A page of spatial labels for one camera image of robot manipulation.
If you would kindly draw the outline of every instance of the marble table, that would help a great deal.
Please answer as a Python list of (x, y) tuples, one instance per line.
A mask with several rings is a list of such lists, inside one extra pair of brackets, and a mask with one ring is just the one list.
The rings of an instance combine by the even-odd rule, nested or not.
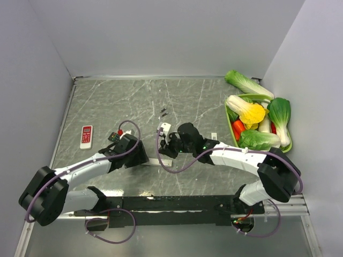
[[(156, 158), (155, 135), (163, 108), (167, 108), (169, 114), (162, 121), (172, 124), (171, 131), (176, 131), (183, 123), (192, 122), (204, 137), (211, 138), (211, 132), (216, 132), (219, 141), (231, 144), (233, 138), (224, 102), (228, 96), (240, 93), (223, 78), (79, 79), (53, 168), (84, 160), (110, 144), (108, 136), (126, 119), (138, 124), (147, 155)], [(90, 150), (79, 149), (84, 125), (94, 127)], [(124, 130), (130, 128), (130, 124), (123, 126)], [(183, 167), (192, 159), (191, 154), (179, 154), (173, 160), (173, 169)], [(195, 163), (177, 175), (167, 173), (162, 167), (140, 165), (96, 177), (76, 189), (95, 186), (108, 196), (215, 195), (234, 194), (242, 184), (256, 180), (257, 177), (242, 170), (202, 163)]]

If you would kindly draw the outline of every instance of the vegetable basket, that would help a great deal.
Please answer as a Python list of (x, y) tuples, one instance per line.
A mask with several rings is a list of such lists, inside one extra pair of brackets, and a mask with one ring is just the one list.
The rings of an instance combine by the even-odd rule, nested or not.
[[(259, 94), (243, 94), (243, 95), (238, 95), (240, 98), (242, 97), (247, 97), (247, 98), (250, 98), (252, 99), (254, 102), (257, 102), (257, 103), (261, 103), (261, 102), (270, 102), (271, 101), (271, 98), (267, 95), (259, 95)], [(235, 147), (239, 147), (238, 146), (238, 143), (235, 139), (235, 135), (234, 135), (234, 131), (232, 130), (232, 126), (231, 126), (231, 122), (230, 122), (230, 118), (229, 118), (229, 113), (232, 112), (227, 106), (226, 104), (224, 103), (224, 106), (225, 106), (225, 113), (226, 113), (226, 117), (227, 117), (227, 121), (229, 122), (229, 129), (230, 129), (230, 132), (231, 132), (231, 135), (232, 135), (232, 138), (233, 138), (233, 141), (234, 141), (234, 146)], [(282, 150), (283, 153), (286, 153), (288, 152), (291, 148), (292, 148), (292, 139), (290, 137), (290, 134), (289, 134), (289, 131), (287, 130), (287, 135), (290, 139), (290, 144), (286, 147), (280, 147), (280, 149)]]

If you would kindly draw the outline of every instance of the white wall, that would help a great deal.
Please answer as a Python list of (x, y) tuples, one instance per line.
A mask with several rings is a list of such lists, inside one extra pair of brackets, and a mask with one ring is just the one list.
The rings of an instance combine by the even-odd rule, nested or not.
[(48, 165), (72, 80), (27, 0), (0, 1), (0, 252), (13, 256), (18, 199)]
[(304, 2), (29, 1), (74, 77), (263, 77)]
[(290, 100), (289, 153), (325, 257), (342, 256), (343, 2), (306, 0), (263, 85)]

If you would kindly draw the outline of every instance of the carrot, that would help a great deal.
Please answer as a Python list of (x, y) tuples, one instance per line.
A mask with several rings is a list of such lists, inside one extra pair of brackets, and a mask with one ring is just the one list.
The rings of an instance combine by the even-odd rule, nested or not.
[(270, 123), (270, 128), (272, 129), (272, 133), (273, 133), (273, 134), (276, 134), (276, 133), (277, 133), (277, 128), (275, 127), (275, 125), (274, 125), (273, 122)]
[(236, 120), (233, 127), (239, 135), (245, 130), (244, 124), (240, 120)]
[(235, 139), (236, 139), (236, 141), (238, 142), (239, 139), (240, 139), (240, 135), (238, 134), (238, 132), (235, 130), (235, 128), (234, 128), (233, 126), (232, 126), (232, 130), (233, 130), (233, 132), (234, 132)]

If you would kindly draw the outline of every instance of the red and white remote control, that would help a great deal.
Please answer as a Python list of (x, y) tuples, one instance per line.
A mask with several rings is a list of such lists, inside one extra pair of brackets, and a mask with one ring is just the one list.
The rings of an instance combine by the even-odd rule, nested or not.
[(93, 126), (83, 126), (81, 133), (80, 149), (87, 150), (92, 148)]

